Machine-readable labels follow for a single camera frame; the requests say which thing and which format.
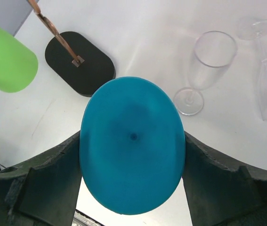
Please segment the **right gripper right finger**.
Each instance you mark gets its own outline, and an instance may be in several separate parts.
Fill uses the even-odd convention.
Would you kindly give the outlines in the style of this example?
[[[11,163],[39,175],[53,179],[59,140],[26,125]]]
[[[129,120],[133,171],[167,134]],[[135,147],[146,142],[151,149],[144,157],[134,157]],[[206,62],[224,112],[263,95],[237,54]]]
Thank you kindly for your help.
[[[194,226],[267,226],[267,170],[185,134],[183,185]]]

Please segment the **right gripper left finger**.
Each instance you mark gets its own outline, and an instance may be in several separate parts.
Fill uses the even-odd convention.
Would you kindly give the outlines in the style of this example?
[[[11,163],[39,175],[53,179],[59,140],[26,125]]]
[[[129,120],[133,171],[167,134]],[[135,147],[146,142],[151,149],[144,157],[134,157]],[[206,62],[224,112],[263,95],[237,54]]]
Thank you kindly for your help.
[[[61,144],[0,169],[0,226],[70,226],[81,171],[77,132]]]

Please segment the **blue plastic wine glass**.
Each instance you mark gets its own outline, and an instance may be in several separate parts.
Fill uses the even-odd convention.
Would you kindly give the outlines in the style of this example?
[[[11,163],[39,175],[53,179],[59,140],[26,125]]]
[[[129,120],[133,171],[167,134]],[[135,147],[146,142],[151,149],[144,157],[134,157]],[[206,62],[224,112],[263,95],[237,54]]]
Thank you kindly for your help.
[[[89,100],[79,160],[92,196],[123,215],[149,212],[176,190],[185,164],[185,134],[168,95],[152,82],[120,77]]]

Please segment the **green plastic wine glass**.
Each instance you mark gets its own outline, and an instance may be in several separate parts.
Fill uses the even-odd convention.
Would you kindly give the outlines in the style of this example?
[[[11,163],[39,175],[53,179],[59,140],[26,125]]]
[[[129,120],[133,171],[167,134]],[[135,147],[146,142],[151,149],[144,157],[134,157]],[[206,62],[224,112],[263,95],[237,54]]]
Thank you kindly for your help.
[[[0,90],[7,93],[25,89],[38,71],[36,55],[0,28]]]

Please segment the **lying clear flute left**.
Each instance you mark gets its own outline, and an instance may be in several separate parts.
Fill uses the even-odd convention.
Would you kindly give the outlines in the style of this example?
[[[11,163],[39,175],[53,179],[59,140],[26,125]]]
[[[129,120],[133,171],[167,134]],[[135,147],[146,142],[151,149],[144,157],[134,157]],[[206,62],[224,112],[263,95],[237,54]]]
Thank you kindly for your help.
[[[255,42],[258,59],[259,74],[257,82],[258,104],[263,121],[267,121],[267,54],[261,41],[267,35],[267,19],[257,17],[243,17],[239,19],[237,36],[241,40]]]

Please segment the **upright clear champagne flute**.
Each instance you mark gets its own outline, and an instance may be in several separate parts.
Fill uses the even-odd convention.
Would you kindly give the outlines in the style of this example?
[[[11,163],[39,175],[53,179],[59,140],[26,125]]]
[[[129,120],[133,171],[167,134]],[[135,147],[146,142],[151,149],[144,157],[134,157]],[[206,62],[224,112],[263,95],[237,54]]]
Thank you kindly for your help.
[[[222,31],[205,32],[196,40],[187,71],[189,86],[179,89],[173,98],[179,113],[192,116],[203,109],[202,91],[226,73],[237,51],[235,39]]]

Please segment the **aluminium front rail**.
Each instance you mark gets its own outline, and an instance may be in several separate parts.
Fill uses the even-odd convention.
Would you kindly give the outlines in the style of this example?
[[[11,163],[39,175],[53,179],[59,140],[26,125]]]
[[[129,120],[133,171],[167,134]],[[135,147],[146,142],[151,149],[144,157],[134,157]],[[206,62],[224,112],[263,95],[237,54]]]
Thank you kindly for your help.
[[[102,224],[79,210],[75,210],[72,226],[102,226]]]

